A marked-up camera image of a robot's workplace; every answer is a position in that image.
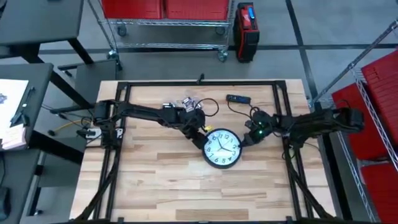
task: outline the yellow cable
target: yellow cable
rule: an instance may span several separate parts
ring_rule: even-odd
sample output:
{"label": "yellow cable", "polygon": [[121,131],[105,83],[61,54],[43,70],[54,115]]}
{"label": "yellow cable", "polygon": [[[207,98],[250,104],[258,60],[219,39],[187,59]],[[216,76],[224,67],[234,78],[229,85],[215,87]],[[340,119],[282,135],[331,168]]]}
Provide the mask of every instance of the yellow cable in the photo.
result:
{"label": "yellow cable", "polygon": [[57,132],[57,131],[59,131],[59,130],[61,130],[61,129],[63,129],[63,128],[66,128],[67,126],[70,126],[70,125],[73,125],[73,124],[76,124],[76,123],[79,123],[79,122],[80,122],[80,120],[69,122],[69,123],[67,123],[67,124],[62,125],[61,127],[58,127],[58,128],[56,128],[56,129],[54,129],[53,131],[54,131],[54,132]]}

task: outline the paper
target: paper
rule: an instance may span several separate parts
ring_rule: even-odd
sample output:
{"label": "paper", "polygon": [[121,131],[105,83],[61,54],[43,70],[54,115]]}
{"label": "paper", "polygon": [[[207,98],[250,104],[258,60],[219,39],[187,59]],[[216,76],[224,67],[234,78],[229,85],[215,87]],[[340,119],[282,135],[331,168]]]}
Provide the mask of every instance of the paper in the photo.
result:
{"label": "paper", "polygon": [[3,149],[14,149],[15,147],[25,145],[25,133],[26,128],[24,124],[8,128],[5,132],[5,137],[2,139],[1,147]]}
{"label": "paper", "polygon": [[11,125],[19,103],[24,96],[28,80],[0,79],[0,139]]}

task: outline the white paper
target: white paper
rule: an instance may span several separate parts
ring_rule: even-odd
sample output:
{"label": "white paper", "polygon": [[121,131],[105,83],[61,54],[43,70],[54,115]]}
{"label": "white paper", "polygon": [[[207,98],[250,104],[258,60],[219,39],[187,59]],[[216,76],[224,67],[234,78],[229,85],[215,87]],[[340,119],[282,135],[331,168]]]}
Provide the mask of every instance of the white paper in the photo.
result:
{"label": "white paper", "polygon": [[0,139],[11,125],[19,103],[24,96],[28,80],[0,79]]}

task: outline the metal shelf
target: metal shelf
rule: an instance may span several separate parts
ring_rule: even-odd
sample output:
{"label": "metal shelf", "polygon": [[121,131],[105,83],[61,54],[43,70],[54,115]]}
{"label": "metal shelf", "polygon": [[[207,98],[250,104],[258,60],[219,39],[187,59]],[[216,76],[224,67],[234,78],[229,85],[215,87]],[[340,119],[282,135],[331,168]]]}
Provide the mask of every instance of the metal shelf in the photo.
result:
{"label": "metal shelf", "polygon": [[347,148],[347,145],[345,143],[343,134],[339,131],[339,132],[337,132],[337,136],[338,136],[338,139],[340,140],[340,144],[341,144],[341,146],[343,148],[344,155],[345,155],[345,157],[347,159],[347,162],[348,162],[348,165],[349,165],[349,169],[351,170],[351,174],[354,177],[354,181],[355,181],[356,187],[358,188],[359,195],[361,196],[363,205],[365,206],[365,209],[366,209],[366,212],[368,213],[369,219],[370,219],[371,222],[376,222],[376,219],[375,219],[373,211],[372,211],[372,207],[370,206],[369,201],[366,198],[366,194],[365,194],[365,191],[363,189],[361,179],[359,178],[358,171],[356,170],[356,166],[353,163],[353,160],[351,158],[351,154],[348,151],[348,148]]}
{"label": "metal shelf", "polygon": [[362,99],[365,102],[365,105],[368,108],[368,111],[373,119],[373,122],[377,127],[377,131],[380,134],[383,144],[388,151],[388,154],[391,158],[391,162],[394,165],[394,167],[396,168],[396,170],[398,171],[398,156],[397,156],[394,148],[392,147],[390,139],[387,137],[386,131],[384,130],[384,128],[380,122],[379,116],[377,115],[376,111],[374,110],[374,107],[369,99],[368,93],[366,93],[365,87],[363,86],[363,83],[366,83],[366,81],[365,81],[365,79],[363,79],[361,81],[361,77],[363,77],[362,71],[361,71],[361,69],[354,68],[351,70],[351,72],[355,78],[355,83],[359,89],[359,92],[361,93]]}
{"label": "metal shelf", "polygon": [[176,19],[108,19],[99,21],[100,24],[112,25],[141,25],[141,26],[199,26],[199,27],[228,27],[225,21],[196,21]]}
{"label": "metal shelf", "polygon": [[223,44],[168,44],[168,43],[148,43],[148,44],[129,44],[129,43],[112,43],[117,48],[138,48],[138,47],[147,47],[147,48],[170,48],[170,49],[218,49],[218,50],[226,50],[226,46]]}

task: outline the wooden table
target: wooden table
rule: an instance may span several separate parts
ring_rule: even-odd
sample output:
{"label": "wooden table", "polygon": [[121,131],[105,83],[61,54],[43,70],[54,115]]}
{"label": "wooden table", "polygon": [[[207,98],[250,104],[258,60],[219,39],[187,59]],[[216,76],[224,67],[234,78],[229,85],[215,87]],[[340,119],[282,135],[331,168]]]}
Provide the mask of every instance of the wooden table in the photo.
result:
{"label": "wooden table", "polygon": [[[308,113],[302,81],[286,80],[286,83],[293,114]],[[116,86],[114,81],[102,82],[98,100],[114,99]],[[244,126],[248,118],[228,109],[227,94],[250,96],[252,105],[269,114],[276,112],[272,88],[263,85],[134,86],[130,103],[160,108],[162,103],[182,100],[187,95],[214,98],[220,104],[220,112],[206,118],[206,125],[231,129],[242,139],[248,132]],[[216,109],[211,101],[203,104],[208,114]],[[249,112],[248,105],[231,104],[231,107]],[[315,139],[307,142],[317,146]],[[235,166],[219,170],[209,166],[201,151],[179,131],[128,118],[112,220],[124,217],[126,222],[263,221],[294,217],[282,152],[281,139],[271,134],[261,144],[244,148]],[[318,149],[306,144],[301,152],[309,189],[326,210],[335,215]],[[96,193],[103,154],[100,148],[86,150],[71,218],[79,215]],[[305,214],[303,197],[298,191]],[[103,217],[106,199],[102,205],[100,217]]]}

